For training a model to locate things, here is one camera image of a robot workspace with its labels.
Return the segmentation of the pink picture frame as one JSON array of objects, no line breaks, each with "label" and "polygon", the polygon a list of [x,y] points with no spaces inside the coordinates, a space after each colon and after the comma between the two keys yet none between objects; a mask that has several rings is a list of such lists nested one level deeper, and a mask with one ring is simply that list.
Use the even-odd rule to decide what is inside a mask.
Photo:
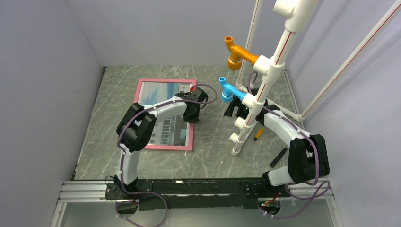
[{"label": "pink picture frame", "polygon": [[[196,85],[194,79],[140,78],[134,102],[153,105],[172,98],[180,92],[189,92]],[[147,150],[192,151],[194,125],[186,123],[182,115],[158,120],[151,134]]]}]

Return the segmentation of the orange handled screwdriver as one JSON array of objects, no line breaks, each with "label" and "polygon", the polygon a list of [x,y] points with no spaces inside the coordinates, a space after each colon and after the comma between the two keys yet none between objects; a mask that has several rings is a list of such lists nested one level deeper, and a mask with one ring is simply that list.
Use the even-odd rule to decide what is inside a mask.
[{"label": "orange handled screwdriver", "polygon": [[251,146],[259,139],[259,137],[262,135],[263,131],[264,131],[264,128],[263,128],[263,127],[261,127],[261,128],[258,130],[258,132],[256,133],[256,135],[254,136],[254,138],[253,138],[253,140],[252,140]]}]

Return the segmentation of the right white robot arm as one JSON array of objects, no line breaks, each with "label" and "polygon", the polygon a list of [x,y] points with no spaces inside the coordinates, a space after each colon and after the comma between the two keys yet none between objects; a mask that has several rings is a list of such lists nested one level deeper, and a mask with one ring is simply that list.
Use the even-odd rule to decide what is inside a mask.
[{"label": "right white robot arm", "polygon": [[279,186],[284,185],[297,183],[315,185],[320,177],[329,174],[327,149],[322,135],[312,135],[301,129],[275,105],[264,103],[262,109],[256,112],[256,107],[260,103],[253,101],[252,94],[230,85],[224,87],[221,99],[225,103],[239,106],[240,110],[245,110],[245,117],[239,116],[235,121],[235,126],[241,132],[230,136],[230,140],[235,143],[232,155],[239,153],[257,122],[272,130],[288,146],[287,165],[262,175],[260,186],[264,195],[272,196],[279,190]]}]

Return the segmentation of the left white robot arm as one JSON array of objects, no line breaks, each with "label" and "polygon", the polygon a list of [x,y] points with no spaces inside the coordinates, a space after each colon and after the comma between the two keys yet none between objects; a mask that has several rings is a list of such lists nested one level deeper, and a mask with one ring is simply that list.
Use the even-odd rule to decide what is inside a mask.
[{"label": "left white robot arm", "polygon": [[181,116],[185,123],[197,123],[201,105],[208,98],[207,93],[197,87],[153,105],[133,103],[129,107],[116,129],[121,158],[114,182],[118,185],[117,192],[123,198],[131,198],[137,191],[140,151],[151,141],[155,125],[177,116]]}]

